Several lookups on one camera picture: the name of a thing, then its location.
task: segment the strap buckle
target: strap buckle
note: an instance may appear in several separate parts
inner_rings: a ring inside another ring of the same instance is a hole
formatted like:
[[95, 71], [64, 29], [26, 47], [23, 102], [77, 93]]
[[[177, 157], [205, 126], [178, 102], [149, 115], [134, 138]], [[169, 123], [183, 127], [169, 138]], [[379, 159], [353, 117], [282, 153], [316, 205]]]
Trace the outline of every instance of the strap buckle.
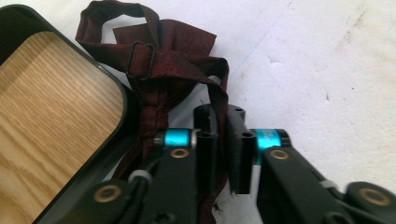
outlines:
[[126, 76], [128, 77], [132, 77], [132, 78], [136, 78], [136, 76], [132, 75], [129, 73], [129, 69], [131, 68], [131, 61], [132, 61], [132, 57], [134, 55], [134, 47], [136, 45], [146, 45], [149, 46], [151, 48], [151, 57], [150, 57], [150, 62], [149, 62], [149, 67], [148, 67], [148, 73], [146, 74], [145, 77], [141, 77], [140, 80], [144, 81], [146, 79], [148, 79], [151, 76], [151, 71], [152, 71], [152, 65], [154, 63], [154, 56], [155, 56], [155, 47], [152, 44], [145, 44], [141, 41], [135, 41], [132, 46], [131, 46], [131, 51], [129, 53], [129, 58], [128, 58], [128, 64], [126, 65]]

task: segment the brass washer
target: brass washer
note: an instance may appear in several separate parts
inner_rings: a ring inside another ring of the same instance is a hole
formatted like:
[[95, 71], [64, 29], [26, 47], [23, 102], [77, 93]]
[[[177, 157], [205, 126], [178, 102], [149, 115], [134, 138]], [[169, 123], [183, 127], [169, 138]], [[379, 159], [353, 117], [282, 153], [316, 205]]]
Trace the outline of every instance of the brass washer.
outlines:
[[289, 153], [280, 149], [271, 150], [270, 155], [278, 160], [287, 160], [289, 158]]
[[176, 148], [171, 151], [171, 156], [176, 159], [183, 159], [190, 155], [190, 152], [184, 148]]
[[[375, 194], [378, 196], [377, 198], [373, 198], [370, 193]], [[359, 194], [361, 197], [366, 200], [367, 202], [380, 205], [380, 206], [388, 206], [391, 204], [390, 198], [385, 195], [383, 192], [376, 190], [376, 189], [368, 189], [368, 188], [363, 188], [359, 189]]]
[[[104, 195], [106, 190], [113, 190], [112, 194]], [[93, 198], [99, 203], [109, 203], [116, 200], [121, 195], [121, 188], [117, 185], [105, 185], [99, 188], [94, 194]]]

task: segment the dark red fabric strap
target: dark red fabric strap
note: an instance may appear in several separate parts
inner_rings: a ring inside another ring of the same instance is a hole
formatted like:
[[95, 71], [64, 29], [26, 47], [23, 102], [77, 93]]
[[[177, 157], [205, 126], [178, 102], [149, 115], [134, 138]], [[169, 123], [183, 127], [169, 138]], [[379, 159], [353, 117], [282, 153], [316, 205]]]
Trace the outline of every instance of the dark red fabric strap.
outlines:
[[[123, 14], [144, 17], [147, 23], [114, 29], [117, 44], [101, 43], [103, 24]], [[168, 111], [198, 82], [208, 87], [219, 121], [220, 144], [224, 142], [229, 68], [226, 60], [209, 56], [215, 38], [180, 21], [160, 21], [153, 10], [139, 4], [91, 2], [81, 12], [77, 42], [96, 61], [129, 74], [128, 81], [141, 104], [139, 139], [124, 155], [113, 177], [126, 179], [140, 165], [153, 148], [154, 134], [168, 127]], [[221, 83], [211, 76], [219, 77]], [[203, 198], [201, 208], [205, 211], [201, 211], [200, 223], [214, 222], [207, 208], [213, 201], [213, 196]]]

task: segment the wooden seat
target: wooden seat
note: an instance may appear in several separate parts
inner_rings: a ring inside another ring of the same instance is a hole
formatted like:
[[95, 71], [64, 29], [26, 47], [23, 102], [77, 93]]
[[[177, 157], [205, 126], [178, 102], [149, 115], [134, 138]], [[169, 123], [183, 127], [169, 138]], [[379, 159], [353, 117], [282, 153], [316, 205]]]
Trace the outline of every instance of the wooden seat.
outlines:
[[118, 85], [56, 34], [0, 66], [0, 222], [32, 223], [120, 122]]

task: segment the white surface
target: white surface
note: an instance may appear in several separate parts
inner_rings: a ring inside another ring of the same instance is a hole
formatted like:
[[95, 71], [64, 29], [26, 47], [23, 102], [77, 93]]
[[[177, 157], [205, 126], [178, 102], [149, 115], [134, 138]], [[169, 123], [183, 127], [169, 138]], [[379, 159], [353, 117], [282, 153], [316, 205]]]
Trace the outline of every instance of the white surface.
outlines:
[[[30, 6], [74, 41], [89, 2], [2, 0], [0, 7]], [[230, 103], [246, 109], [249, 128], [287, 130], [341, 189], [368, 181], [396, 192], [395, 1], [139, 3], [218, 36], [212, 55], [228, 60]], [[137, 22], [123, 18], [105, 29]], [[219, 197], [219, 223], [260, 223], [252, 201]]]

